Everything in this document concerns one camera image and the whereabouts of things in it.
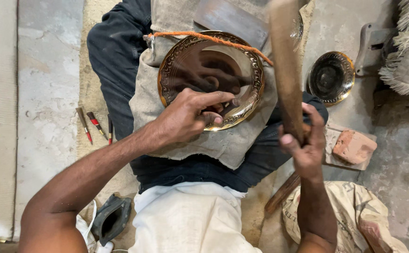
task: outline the tool handle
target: tool handle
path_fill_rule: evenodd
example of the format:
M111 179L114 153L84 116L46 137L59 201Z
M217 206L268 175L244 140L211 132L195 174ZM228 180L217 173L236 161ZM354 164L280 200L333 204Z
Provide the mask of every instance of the tool handle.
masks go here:
M301 69L298 68L294 42L290 37L294 25L293 20L298 16L298 2L296 0L272 0L269 11L273 67L284 132L293 135L300 144L303 144Z
M78 107L76 109L76 112L78 113L79 120L81 120L81 123L83 124L83 127L87 128L88 125L86 124L86 120L84 119L83 109L81 107Z
M93 112L88 112L86 115L89 117L91 120L92 124L94 124L98 130L102 130L101 125L98 123L98 120L95 118Z
M292 193L292 191L300 185L300 176L296 171L286 180L286 182L279 188L273 197L267 202L264 210L272 214L278 209L280 204Z
M114 128L114 125L112 124L112 119L111 119L111 116L109 116L109 114L108 114L108 127L109 127L109 144L108 145L111 145L112 144L112 137L113 137L113 128Z
M88 113L86 113L86 115L87 115L91 120L95 119L95 116L94 116L93 112L88 112Z
M108 114L108 126L109 126L109 133L112 134L114 132L113 130L114 125L112 124L112 119L111 119L111 116L109 116L109 114Z

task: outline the red-handled tool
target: red-handled tool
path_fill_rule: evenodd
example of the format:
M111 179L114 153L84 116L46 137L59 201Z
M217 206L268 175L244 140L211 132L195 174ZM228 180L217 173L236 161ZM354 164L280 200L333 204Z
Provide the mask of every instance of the red-handled tool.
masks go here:
M111 145L112 144L112 134L114 133L113 131L114 125L112 125L112 120L109 114L108 114L108 125L109 125L109 145Z
M98 120L95 118L93 112L88 112L86 113L86 115L90 118L92 124L94 124L97 129L100 131L100 134L103 135L103 137L105 137L106 140L108 140L108 137L106 137L105 131L103 131L103 129L101 128L101 125L98 123Z
M79 120L81 120L81 123L83 124L84 130L86 131L86 135L88 136L89 141L92 144L92 137L91 137L91 134L89 133L88 125L86 124L86 120L84 119L83 109L81 107L78 107L76 109L76 112L78 113Z

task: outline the dark blue jeans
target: dark blue jeans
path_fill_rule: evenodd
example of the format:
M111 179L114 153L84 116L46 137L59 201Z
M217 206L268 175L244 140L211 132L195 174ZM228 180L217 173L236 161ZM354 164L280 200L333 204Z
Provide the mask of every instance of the dark blue jeans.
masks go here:
M103 15L102 22L88 35L89 60L100 78L117 140L133 132L134 118L128 102L134 95L140 54L146 49L142 35L151 32L150 11L150 0L123 0ZM315 106L325 122L328 120L328 111L317 97L303 92L303 102ZM306 115L303 119L310 123ZM136 158L130 164L140 182L139 193L153 186L172 186L185 181L215 182L246 192L290 159L278 148L277 129L281 124L280 110L275 108L267 127L236 170L199 154L181 161L147 155Z

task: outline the hand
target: hand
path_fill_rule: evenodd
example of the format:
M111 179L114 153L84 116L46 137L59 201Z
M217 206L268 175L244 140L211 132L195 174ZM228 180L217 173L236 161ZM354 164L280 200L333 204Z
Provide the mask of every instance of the hand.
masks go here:
M232 99L234 95L228 92L200 93L186 88L150 123L150 131L158 134L163 145L189 141L192 136L201 134L208 124L223 122L219 114L202 110Z
M300 147L298 141L290 134L284 135L284 128L279 128L281 148L290 153L294 158L294 167L300 177L311 181L322 181L321 160L325 147L325 135L323 133L325 121L310 104L302 103L303 112L311 119L311 134L308 144Z

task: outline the red brick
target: red brick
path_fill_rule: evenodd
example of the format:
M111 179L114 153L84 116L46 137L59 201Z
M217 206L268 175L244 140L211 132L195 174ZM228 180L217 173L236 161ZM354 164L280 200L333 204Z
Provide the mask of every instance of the red brick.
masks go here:
M360 164L367 160L377 146L375 141L370 140L365 135L353 130L345 130L337 139L336 146L333 148L333 155L351 164Z

